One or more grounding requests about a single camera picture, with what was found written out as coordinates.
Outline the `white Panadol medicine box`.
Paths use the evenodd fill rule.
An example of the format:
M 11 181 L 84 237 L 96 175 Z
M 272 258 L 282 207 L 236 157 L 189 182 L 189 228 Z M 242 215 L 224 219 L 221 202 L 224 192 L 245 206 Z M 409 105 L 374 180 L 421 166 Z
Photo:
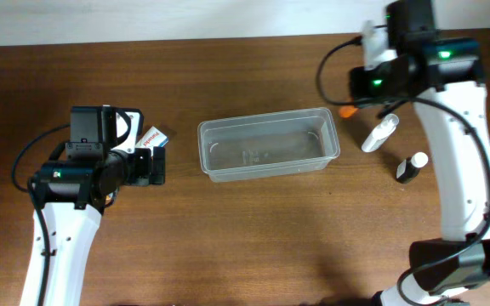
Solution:
M 168 137 L 162 133 L 159 129 L 152 126 L 146 133 L 138 140 L 136 148 L 154 148 L 163 147 L 168 142 Z

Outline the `orange tube with white cap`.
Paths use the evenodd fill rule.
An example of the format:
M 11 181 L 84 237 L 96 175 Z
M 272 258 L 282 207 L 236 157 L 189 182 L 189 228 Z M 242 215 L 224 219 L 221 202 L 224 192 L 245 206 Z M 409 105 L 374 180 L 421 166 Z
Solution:
M 350 118 L 358 112 L 358 108 L 351 105 L 341 106 L 339 108 L 339 116 L 342 118 Z

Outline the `white spray bottle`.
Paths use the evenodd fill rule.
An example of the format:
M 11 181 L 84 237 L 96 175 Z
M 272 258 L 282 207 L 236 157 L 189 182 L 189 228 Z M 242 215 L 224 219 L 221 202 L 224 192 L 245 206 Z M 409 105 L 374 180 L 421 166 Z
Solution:
M 399 117 L 389 114 L 378 124 L 367 136 L 362 144 L 362 151 L 370 153 L 376 151 L 396 130 L 399 124 Z

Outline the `dark bottle with white cap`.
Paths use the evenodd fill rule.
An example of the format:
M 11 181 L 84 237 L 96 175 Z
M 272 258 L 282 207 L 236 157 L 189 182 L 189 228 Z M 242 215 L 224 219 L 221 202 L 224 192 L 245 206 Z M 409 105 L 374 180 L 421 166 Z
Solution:
M 424 152 L 418 152 L 402 161 L 396 170 L 396 181 L 407 184 L 413 180 L 420 170 L 428 163 L 429 157 Z

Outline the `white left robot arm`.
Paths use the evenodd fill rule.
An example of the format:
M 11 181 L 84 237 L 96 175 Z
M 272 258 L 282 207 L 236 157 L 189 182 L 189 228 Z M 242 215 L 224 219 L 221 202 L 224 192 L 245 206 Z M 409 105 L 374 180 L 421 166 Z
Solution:
M 62 161 L 67 146 L 59 144 L 27 182 L 34 232 L 22 305 L 78 305 L 90 248 L 119 190 L 165 182 L 163 147 Z

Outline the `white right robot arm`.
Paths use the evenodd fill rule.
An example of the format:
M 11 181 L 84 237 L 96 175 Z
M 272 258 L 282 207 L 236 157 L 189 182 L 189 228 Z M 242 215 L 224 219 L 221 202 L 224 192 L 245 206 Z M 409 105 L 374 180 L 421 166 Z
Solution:
M 364 64 L 350 72 L 358 107 L 411 103 L 427 136 L 442 234 L 416 241 L 409 268 L 376 305 L 456 305 L 490 281 L 490 139 L 478 42 L 441 38 L 430 0 L 389 4 L 385 26 L 362 33 Z

